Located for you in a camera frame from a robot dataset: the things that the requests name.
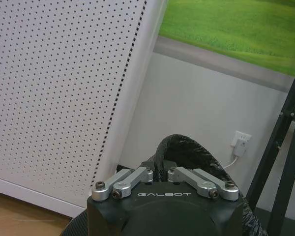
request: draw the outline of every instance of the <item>black dotted edge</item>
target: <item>black dotted edge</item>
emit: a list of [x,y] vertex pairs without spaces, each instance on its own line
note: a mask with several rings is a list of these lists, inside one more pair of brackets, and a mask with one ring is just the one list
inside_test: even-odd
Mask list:
[[143,8],[142,8],[142,11],[141,11],[141,14],[140,14],[138,25],[137,25],[136,31],[134,33],[134,37],[133,37],[132,44],[131,44],[131,47],[130,47],[130,52],[129,52],[129,55],[127,57],[127,63],[125,65],[125,68],[124,68],[124,71],[123,71],[123,74],[122,74],[122,77],[121,77],[121,82],[119,84],[118,93],[117,93],[116,98],[115,98],[115,103],[114,103],[114,106],[113,106],[113,110],[112,110],[112,113],[110,114],[109,123],[108,123],[108,126],[107,126],[106,131],[105,131],[105,137],[104,137],[104,140],[103,140],[103,143],[102,143],[102,146],[101,146],[101,150],[99,152],[99,156],[98,156],[98,159],[97,159],[97,162],[96,162],[94,175],[93,175],[93,178],[92,178],[92,181],[91,181],[91,184],[90,184],[91,188],[93,187],[93,183],[95,181],[95,177],[96,177],[96,174],[97,174],[97,169],[98,169],[98,166],[99,166],[99,162],[100,162],[101,157],[102,157],[103,152],[104,152],[105,143],[106,143],[107,136],[108,136],[108,133],[109,133],[109,129],[110,129],[110,126],[111,126],[111,123],[112,123],[112,120],[113,120],[115,110],[116,110],[116,105],[117,105],[117,102],[118,102],[119,94],[121,92],[122,82],[124,81],[125,74],[127,72],[127,68],[128,68],[129,62],[130,62],[130,58],[131,58],[131,55],[132,55],[132,52],[133,52],[133,48],[134,48],[134,45],[135,45],[135,42],[136,42],[136,38],[138,36],[139,27],[141,25],[143,14],[144,14],[144,11],[146,9],[147,3],[148,3],[148,1],[144,1],[144,5],[143,5]]

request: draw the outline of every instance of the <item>wall socket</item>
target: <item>wall socket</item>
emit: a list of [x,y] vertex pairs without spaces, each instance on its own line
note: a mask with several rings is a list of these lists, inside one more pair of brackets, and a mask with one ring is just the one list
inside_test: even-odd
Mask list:
[[235,147],[238,139],[242,139],[242,140],[249,142],[250,138],[251,138],[250,134],[245,134],[245,133],[242,133],[242,132],[236,130],[235,136],[234,136],[232,143],[231,143],[231,146]]

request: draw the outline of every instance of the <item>green field image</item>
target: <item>green field image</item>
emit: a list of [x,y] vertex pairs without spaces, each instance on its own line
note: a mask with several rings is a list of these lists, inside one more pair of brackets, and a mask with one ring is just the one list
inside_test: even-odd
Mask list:
[[295,75],[295,0],[169,0],[159,34]]

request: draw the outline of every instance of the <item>black mesh fabric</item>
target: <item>black mesh fabric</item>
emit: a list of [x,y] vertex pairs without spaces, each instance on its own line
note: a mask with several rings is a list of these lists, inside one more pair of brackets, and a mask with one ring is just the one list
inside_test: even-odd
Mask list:
[[[149,159],[155,162],[154,181],[166,181],[167,179],[163,160],[174,161],[177,166],[185,168],[201,168],[221,180],[233,181],[211,153],[196,141],[183,135],[174,134],[163,139],[155,155]],[[87,236],[87,225],[87,213],[83,212],[69,223],[62,236]],[[245,199],[242,227],[243,236],[267,236]]]

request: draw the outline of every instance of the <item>black metal stand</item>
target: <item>black metal stand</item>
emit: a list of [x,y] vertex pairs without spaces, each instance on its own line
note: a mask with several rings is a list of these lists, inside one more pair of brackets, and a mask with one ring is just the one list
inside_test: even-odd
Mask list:
[[[252,210],[257,205],[277,154],[293,120],[295,121],[295,79],[246,196]],[[295,130],[267,227],[269,236],[280,235],[294,180]]]

